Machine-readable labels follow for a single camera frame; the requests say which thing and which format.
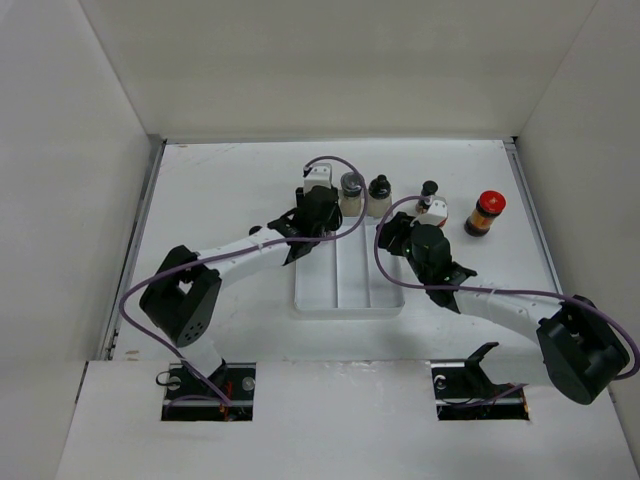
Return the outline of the black-cap white salt bottle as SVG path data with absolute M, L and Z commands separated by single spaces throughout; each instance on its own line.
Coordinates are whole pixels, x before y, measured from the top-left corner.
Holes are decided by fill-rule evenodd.
M 386 175 L 379 174 L 368 186 L 367 215 L 381 218 L 391 204 L 391 183 Z

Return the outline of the grey-cap white powder shaker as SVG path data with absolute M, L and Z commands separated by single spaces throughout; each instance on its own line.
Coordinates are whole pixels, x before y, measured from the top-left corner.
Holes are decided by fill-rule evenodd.
M 362 210 L 362 184 L 354 172 L 344 173 L 340 178 L 340 209 L 344 217 L 358 217 Z

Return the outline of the red-lid sauce jar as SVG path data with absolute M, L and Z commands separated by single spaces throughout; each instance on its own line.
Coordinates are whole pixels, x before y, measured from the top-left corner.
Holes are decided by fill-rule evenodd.
M 475 237 L 486 235 L 506 205 L 506 198 L 500 192 L 495 190 L 482 192 L 476 201 L 474 210 L 465 221 L 465 231 Z

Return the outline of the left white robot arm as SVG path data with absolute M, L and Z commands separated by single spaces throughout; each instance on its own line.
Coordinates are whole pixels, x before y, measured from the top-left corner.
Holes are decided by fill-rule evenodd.
M 206 399 L 221 393 L 226 362 L 205 335 L 221 291 L 264 269 L 286 266 L 306 256 L 342 223 L 335 187 L 314 186 L 295 208 L 240 241 L 216 248 L 222 260 L 197 265 L 146 287 L 139 307 L 195 367 L 190 386 Z

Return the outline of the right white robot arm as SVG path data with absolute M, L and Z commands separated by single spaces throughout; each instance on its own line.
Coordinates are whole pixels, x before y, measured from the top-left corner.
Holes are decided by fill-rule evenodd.
M 639 371 L 637 344 L 589 299 L 486 281 L 454 261 L 438 226 L 404 212 L 387 213 L 376 228 L 374 250 L 404 258 L 417 278 L 414 289 L 437 306 L 537 344 L 550 383 L 578 404 L 591 404 L 611 382 Z

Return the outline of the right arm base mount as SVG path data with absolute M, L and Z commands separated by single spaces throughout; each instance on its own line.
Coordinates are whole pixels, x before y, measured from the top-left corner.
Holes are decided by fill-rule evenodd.
M 430 363 L 440 421 L 529 420 L 525 384 L 496 384 L 481 362 L 498 342 L 488 342 L 466 358 Z

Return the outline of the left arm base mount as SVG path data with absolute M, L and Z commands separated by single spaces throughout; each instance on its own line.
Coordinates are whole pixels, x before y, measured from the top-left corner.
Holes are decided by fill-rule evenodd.
M 161 420 L 164 422 L 250 422 L 253 419 L 257 365 L 226 364 L 213 383 L 229 399 L 226 405 L 183 365 L 171 364 L 155 379 L 164 389 Z

